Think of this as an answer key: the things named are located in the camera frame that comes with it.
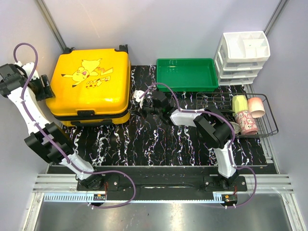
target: yellow suitcase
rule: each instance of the yellow suitcase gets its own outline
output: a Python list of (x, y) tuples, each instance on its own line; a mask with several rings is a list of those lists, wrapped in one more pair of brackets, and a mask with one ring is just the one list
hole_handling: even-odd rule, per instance
[(130, 61), (127, 45), (116, 49), (65, 49), (46, 100), (65, 126), (122, 124), (129, 120)]

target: yellow cup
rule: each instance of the yellow cup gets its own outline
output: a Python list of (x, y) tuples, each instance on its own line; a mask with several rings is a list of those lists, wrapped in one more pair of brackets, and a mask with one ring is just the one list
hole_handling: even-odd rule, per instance
[(234, 111), (233, 116), (241, 111), (248, 111), (248, 103), (246, 96), (236, 95), (232, 98), (232, 110)]

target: wire basket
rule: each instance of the wire basket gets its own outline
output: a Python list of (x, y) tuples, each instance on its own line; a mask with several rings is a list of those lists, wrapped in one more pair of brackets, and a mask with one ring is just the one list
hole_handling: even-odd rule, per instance
[(228, 119), (228, 121), (235, 122), (232, 115), (232, 98), (235, 95), (245, 95), (247, 99), (253, 97), (259, 97), (263, 101), (265, 115), (260, 118), (255, 118), (256, 125), (258, 127), (258, 133), (256, 135), (235, 135), (239, 138), (264, 138), (275, 135), (278, 133), (278, 127), (270, 108), (268, 98), (264, 94), (250, 94), (250, 93), (222, 93), (222, 92), (198, 92), (196, 95), (197, 109), (206, 108), (207, 106), (214, 105), (219, 109), (222, 114)]

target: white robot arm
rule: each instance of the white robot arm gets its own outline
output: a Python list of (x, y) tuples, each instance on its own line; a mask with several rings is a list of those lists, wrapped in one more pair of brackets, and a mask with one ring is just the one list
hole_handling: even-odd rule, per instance
[[(101, 175), (91, 175), (78, 171), (74, 166), (84, 172), (94, 172), (93, 166), (83, 160), (74, 152), (72, 141), (55, 123), (47, 120), (37, 101), (52, 97), (52, 91), (49, 86), (47, 76), (39, 76), (35, 71), (29, 85), (26, 87), (24, 100), (21, 98), (23, 86), (26, 82), (27, 75), (33, 69), (33, 63), (21, 66), (21, 63), (6, 64), (0, 67), (0, 93), (2, 96), (10, 99), (18, 108), (24, 118), (29, 137), (25, 139), (26, 144), (47, 163), (56, 162), (60, 165), (67, 166), (77, 175), (79, 183), (86, 188), (99, 189), (103, 186), (103, 177)], [(25, 111), (22, 102), (25, 102), (29, 112), (35, 122), (33, 122), (28, 113)], [(46, 140), (35, 123), (41, 127), (50, 138), (60, 146), (66, 153), (71, 163), (68, 163), (58, 150)]]
[[(147, 114), (159, 115), (165, 124), (171, 126), (185, 125), (197, 127), (197, 130), (205, 139), (207, 146), (212, 147), (215, 151), (219, 174), (226, 179), (230, 179), (235, 175), (236, 168), (233, 165), (234, 159), (231, 146), (229, 148), (231, 160), (228, 152), (228, 146), (231, 142), (231, 130), (226, 123), (214, 116), (209, 116), (205, 113), (196, 113), (195, 110), (181, 112), (171, 107), (167, 97), (160, 91), (152, 92), (153, 103), (151, 106), (147, 106), (147, 102), (144, 102), (143, 98), (140, 99), (143, 93), (141, 90), (134, 92), (134, 98), (140, 103), (140, 115), (143, 117), (146, 117)], [(203, 110), (215, 113), (224, 118), (221, 112), (215, 107), (208, 107)]]

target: cartoon character print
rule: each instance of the cartoon character print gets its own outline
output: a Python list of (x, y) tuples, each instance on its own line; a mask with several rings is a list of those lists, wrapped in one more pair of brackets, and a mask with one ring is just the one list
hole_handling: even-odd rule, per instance
[(99, 65), (101, 63), (101, 59), (98, 60), (81, 60), (81, 66), (78, 67), (77, 71), (75, 71), (72, 75), (68, 74), (61, 74), (65, 78), (72, 78), (76, 83), (72, 85), (72, 87), (76, 87), (78, 84), (82, 83), (84, 80), (86, 80), (89, 77), (95, 77), (98, 76), (99, 73), (95, 71), (95, 69), (98, 69), (101, 71), (101, 76), (102, 75), (107, 75), (113, 73), (113, 68), (110, 68), (108, 70), (105, 70), (104, 68), (100, 68)]
[(245, 129), (246, 129), (246, 130), (252, 129), (252, 125), (251, 125), (251, 124), (246, 124), (246, 125), (245, 125)]
[(246, 121), (246, 117), (243, 112), (235, 114), (235, 121), (239, 124), (240, 121)]
[(241, 127), (243, 128), (245, 126), (245, 121), (240, 122)]
[(247, 119), (247, 122), (248, 122), (249, 124), (253, 124), (253, 123), (254, 123), (254, 120), (253, 120), (252, 118), (251, 118), (251, 119), (248, 118), (248, 119)]
[(98, 86), (100, 86), (103, 83), (103, 81), (109, 81), (109, 80), (110, 80), (110, 76), (88, 81), (87, 85), (86, 85), (86, 88), (89, 89), (89, 88), (98, 87)]

